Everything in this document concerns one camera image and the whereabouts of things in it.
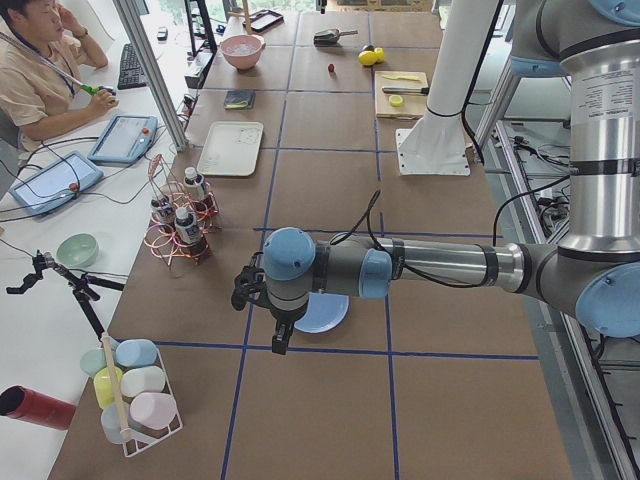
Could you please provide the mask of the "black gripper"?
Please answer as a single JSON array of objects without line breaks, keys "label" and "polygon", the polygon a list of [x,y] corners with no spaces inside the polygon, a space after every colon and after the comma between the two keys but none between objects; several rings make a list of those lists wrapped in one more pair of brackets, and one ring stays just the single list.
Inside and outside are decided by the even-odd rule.
[{"label": "black gripper", "polygon": [[254,252],[249,263],[235,277],[231,305],[236,311],[242,311],[247,303],[269,310],[276,319],[271,350],[275,354],[285,355],[293,333],[294,320],[290,312],[277,307],[269,298],[265,271],[256,265],[260,255],[261,252]]}]

